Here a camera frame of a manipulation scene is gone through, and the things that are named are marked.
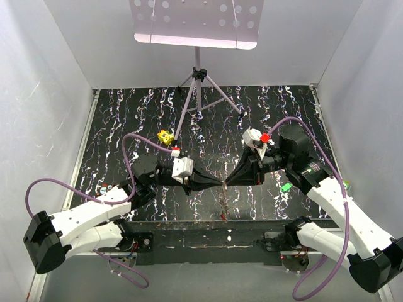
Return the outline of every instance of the small yellow object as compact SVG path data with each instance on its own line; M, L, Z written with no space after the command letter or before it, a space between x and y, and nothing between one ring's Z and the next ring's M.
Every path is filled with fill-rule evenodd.
M169 146L174 140L174 136L170 134L168 131L161 130L158 133L158 139L162 141L165 145Z

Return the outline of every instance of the tripod leg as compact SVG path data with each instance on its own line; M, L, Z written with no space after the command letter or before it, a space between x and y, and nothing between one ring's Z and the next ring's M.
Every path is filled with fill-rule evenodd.
M233 109L238 112L239 115L244 115L244 113L238 109L238 107L234 104L234 102L232 102L228 96L223 92L223 90L221 90L221 88L219 88L219 86L212 80L212 78L207 74L206 75L206 79L213 85L214 88L216 88L216 90L221 94L221 96L233 107Z
M191 72L190 75L188 75L188 76L186 77L186 79L183 80L183 82L182 82L181 84L179 84L178 87L181 88L181 87L191 78L192 75L193 75L193 72Z
M181 132L181 128L182 128L182 124L183 124L183 120L184 120L184 116L186 114L186 110L188 109L190 98L191 98L191 95L193 94L193 89L195 88L195 82L196 82L196 79L193 78L193 80L191 81L191 84L190 84L188 96L186 97L186 102L184 103L181 119L179 120L179 124L178 124L178 127L175 132L175 138L173 141L173 145L176 145L176 142L178 141L179 133Z
M197 95L197 110L202 110L202 82L201 80L196 81L196 95Z

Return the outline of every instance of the green object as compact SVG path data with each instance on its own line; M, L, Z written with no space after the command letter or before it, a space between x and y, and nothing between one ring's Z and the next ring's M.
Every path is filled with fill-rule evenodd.
M351 189L349 181L343 181L343 184L346 191L349 191Z
M288 192L292 188L292 183L288 182L284 186L281 187L281 191L283 193Z

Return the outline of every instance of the black marble tabletop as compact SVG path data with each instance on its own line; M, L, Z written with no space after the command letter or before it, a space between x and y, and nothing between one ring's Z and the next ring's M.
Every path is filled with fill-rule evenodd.
M242 155L242 133L256 128L267 131L286 116L301 118L313 131L327 155L331 149L308 86L236 86L223 87L227 95L247 111L243 119L225 102L201 113L186 114L179 146L207 170L223 179L234 169ZM103 89L88 136L76 188L95 196L127 176L120 144L125 134L138 133L158 142L157 133L174 132L184 104L174 88ZM203 105L219 99L217 91L203 88ZM195 95L190 107L196 104ZM273 134L278 141L277 132ZM161 162L172 159L140 140L127 145L131 162L146 151L157 154ZM324 218L326 214L298 189L286 193L283 171L266 175L266 181L255 187L228 187L227 202L230 220L294 219L299 216ZM159 187L157 197L149 204L131 212L129 220L220 220L221 207L217 188L193 192L186 196L180 187ZM74 196L72 207L85 202Z

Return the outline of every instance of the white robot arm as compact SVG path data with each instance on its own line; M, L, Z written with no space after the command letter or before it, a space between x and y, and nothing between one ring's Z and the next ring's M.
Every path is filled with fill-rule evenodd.
M289 181L317 203L345 232L346 218L341 187L332 171L309 147L311 142L302 127L280 128L279 148L267 150L267 136L247 130L246 147L227 186L260 185L268 172L285 169ZM349 244L342 265L366 291L375 293L403 271L403 238L395 239L375 224L347 197L349 208ZM298 218L285 227L285 240L292 247L303 245L339 260L344 239L321 229L308 218Z
M188 157L179 158L179 152L175 153L172 166L158 163L155 155L140 155L131 166L136 178L135 194L125 203L110 204L113 201L126 200L130 196L133 191L130 180L123 181L98 197L101 203L88 201L68 211L52 215L41 211L33 215L23 241L36 272L50 272L66 258L81 252L103 247L127 249L128 243L130 245L142 237L137 234L137 238L132 238L132 234L127 234L127 222L119 218L155 198L156 185L179 186L186 194L222 185L220 179L197 166L193 160ZM150 248L152 237L146 239L148 241L138 242L138 250Z

